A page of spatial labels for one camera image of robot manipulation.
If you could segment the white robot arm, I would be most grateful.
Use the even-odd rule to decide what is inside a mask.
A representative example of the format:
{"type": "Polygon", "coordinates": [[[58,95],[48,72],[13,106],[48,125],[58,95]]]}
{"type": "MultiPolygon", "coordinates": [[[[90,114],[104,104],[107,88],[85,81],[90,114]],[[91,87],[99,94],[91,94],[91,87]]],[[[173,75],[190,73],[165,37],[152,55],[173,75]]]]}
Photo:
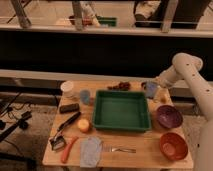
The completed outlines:
{"type": "Polygon", "coordinates": [[[162,71],[155,82],[162,88],[171,88],[184,79],[206,119],[199,136],[193,171],[213,171],[213,86],[199,73],[203,67],[201,58],[177,53],[172,65],[162,71]]]}

